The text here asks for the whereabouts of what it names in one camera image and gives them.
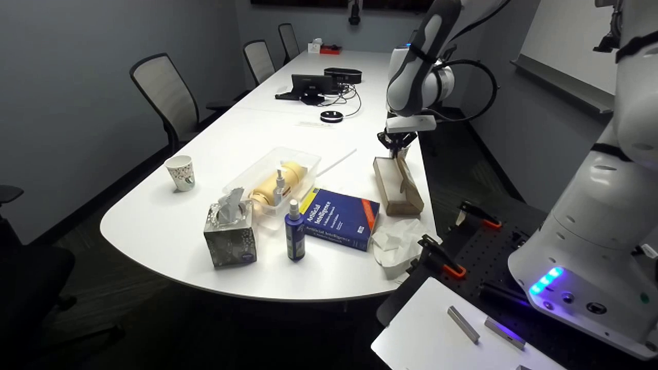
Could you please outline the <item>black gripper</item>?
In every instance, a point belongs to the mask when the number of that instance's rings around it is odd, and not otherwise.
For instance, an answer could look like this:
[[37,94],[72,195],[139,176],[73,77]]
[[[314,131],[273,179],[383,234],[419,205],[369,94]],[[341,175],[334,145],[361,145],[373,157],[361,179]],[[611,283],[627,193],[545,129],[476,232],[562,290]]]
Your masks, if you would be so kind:
[[416,131],[406,131],[406,133],[378,131],[377,138],[390,152],[390,157],[397,159],[418,138],[418,133]]

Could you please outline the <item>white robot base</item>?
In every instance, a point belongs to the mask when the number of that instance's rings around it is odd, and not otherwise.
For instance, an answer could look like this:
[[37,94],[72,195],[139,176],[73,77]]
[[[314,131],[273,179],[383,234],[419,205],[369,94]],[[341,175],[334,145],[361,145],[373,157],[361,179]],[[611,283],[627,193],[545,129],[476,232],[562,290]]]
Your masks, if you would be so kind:
[[613,118],[507,271],[538,313],[651,359],[658,283],[640,245],[658,223],[658,0],[595,1],[613,10]]

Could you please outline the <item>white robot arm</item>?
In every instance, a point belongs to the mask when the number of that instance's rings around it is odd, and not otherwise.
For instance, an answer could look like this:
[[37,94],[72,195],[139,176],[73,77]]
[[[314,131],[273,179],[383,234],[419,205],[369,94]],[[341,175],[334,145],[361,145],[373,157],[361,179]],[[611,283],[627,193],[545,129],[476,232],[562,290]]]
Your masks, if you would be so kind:
[[463,123],[463,118],[448,115],[445,107],[445,100],[455,93],[457,66],[484,71],[492,88],[486,105],[469,115],[469,119],[488,113],[498,99],[494,71],[476,60],[455,60],[453,53],[458,36],[494,19],[510,0],[494,0],[484,14],[461,30],[453,30],[467,3],[469,0],[433,0],[412,39],[401,49],[390,52],[387,83],[388,118],[377,138],[392,159],[399,159],[419,131],[433,131],[437,121]]

